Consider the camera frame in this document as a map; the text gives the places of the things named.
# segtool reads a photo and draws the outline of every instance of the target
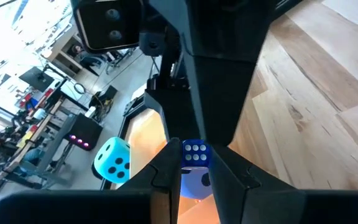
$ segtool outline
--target wooden floor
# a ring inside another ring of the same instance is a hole
[[[229,147],[301,189],[358,189],[358,0],[304,0],[271,25]]]

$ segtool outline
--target desk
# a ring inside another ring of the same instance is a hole
[[[38,129],[30,138],[31,141],[37,140],[37,138],[44,131],[44,128],[47,126],[48,122],[52,119],[53,117],[52,114],[56,113],[57,109],[62,103],[63,101],[60,100],[55,104],[55,106],[53,106],[53,108],[50,111],[50,114],[48,114],[47,117],[39,124]],[[5,171],[12,172],[16,167],[18,167],[21,160],[23,159],[27,151],[30,149],[30,147],[31,147],[31,143],[28,143],[23,148],[19,148],[14,154],[16,158],[5,168]],[[7,172],[0,172],[0,180],[7,176]]]

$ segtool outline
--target floor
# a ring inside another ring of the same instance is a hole
[[[110,75],[78,75],[91,92],[111,82],[119,93],[96,149],[68,158],[70,189],[99,189],[93,157],[117,134],[151,63],[137,50]],[[358,189],[358,1],[304,0],[272,24],[230,147],[298,188]]]

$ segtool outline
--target person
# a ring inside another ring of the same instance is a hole
[[[86,52],[81,46],[74,45],[71,49],[75,56],[75,60],[80,63],[84,68],[93,73],[94,75],[99,76],[92,66],[100,67],[102,63],[106,61],[106,59],[102,55],[96,55]]]
[[[6,142],[3,134],[0,134],[0,160],[7,161],[16,151],[17,147],[11,142]],[[36,166],[44,154],[45,152],[41,150],[40,147],[35,147],[27,151],[23,160]],[[54,169],[57,165],[57,161],[52,161],[49,165],[50,167],[47,170]],[[26,172],[26,170],[20,169],[19,167],[14,170],[14,172],[21,171]]]

